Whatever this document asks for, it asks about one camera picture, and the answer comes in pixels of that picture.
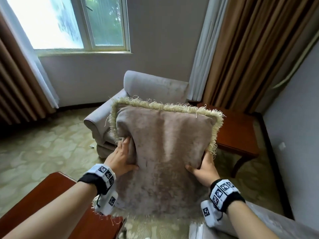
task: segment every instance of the wooden table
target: wooden table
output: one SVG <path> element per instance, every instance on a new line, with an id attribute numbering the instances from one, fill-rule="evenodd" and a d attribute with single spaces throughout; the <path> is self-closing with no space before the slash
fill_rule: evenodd
<path id="1" fill-rule="evenodd" d="M 217 134 L 216 143 L 219 149 L 241 156 L 231 172 L 231 176 L 234 178 L 245 162 L 259 156 L 259 148 L 253 127 L 254 117 L 212 105 L 207 105 L 206 108 L 217 109 L 225 115 L 224 124 Z"/>
<path id="2" fill-rule="evenodd" d="M 75 180 L 60 172 L 47 176 L 18 204 L 0 218 L 0 238 L 3 238 L 22 221 L 67 191 L 75 183 Z M 115 239 L 121 229 L 124 228 L 125 220 L 122 217 L 115 217 L 112 220 L 110 216 L 102 217 L 94 213 L 94 210 L 89 205 L 69 238 Z"/>

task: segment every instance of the table leg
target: table leg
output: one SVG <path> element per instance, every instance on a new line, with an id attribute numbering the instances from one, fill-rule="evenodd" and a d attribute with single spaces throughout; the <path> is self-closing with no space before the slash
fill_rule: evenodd
<path id="1" fill-rule="evenodd" d="M 242 157 L 237 161 L 237 163 L 235 164 L 235 166 L 234 166 L 232 172 L 230 173 L 230 176 L 231 176 L 232 178 L 236 177 L 236 174 L 237 174 L 238 170 L 241 168 L 241 166 L 242 166 L 244 163 L 246 163 L 246 162 L 248 162 L 248 161 L 250 161 L 250 160 L 252 160 L 252 159 L 253 159 L 253 158 L 251 158 L 251 157 L 242 156 Z"/>

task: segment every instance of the glass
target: glass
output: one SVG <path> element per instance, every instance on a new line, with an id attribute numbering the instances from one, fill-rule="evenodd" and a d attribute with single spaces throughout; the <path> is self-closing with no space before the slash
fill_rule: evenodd
<path id="1" fill-rule="evenodd" d="M 34 49 L 82 49 L 70 0 L 8 0 Z"/>
<path id="2" fill-rule="evenodd" d="M 94 43 L 123 46 L 120 0 L 86 0 Z"/>

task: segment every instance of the forearm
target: forearm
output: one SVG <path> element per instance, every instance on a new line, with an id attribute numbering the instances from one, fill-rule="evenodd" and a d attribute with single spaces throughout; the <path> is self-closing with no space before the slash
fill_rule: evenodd
<path id="1" fill-rule="evenodd" d="M 68 238 L 96 193 L 95 185 L 78 182 L 3 239 Z"/>
<path id="2" fill-rule="evenodd" d="M 234 201 L 227 215 L 239 239 L 278 239 L 253 211 L 242 201 Z"/>

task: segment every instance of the floor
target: floor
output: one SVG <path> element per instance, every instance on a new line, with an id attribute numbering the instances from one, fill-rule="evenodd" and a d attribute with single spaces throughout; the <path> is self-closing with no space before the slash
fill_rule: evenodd
<path id="1" fill-rule="evenodd" d="M 100 163 L 96 143 L 83 119 L 95 108 L 58 112 L 28 128 L 0 139 L 0 216 L 4 215 L 50 173 L 61 171 L 78 179 Z M 217 151 L 215 165 L 252 203 L 283 214 L 274 176 L 258 122 L 254 123 L 261 154 L 247 162 L 235 179 L 230 171 L 237 155 Z M 128 238 L 188 238 L 189 225 L 128 220 Z"/>

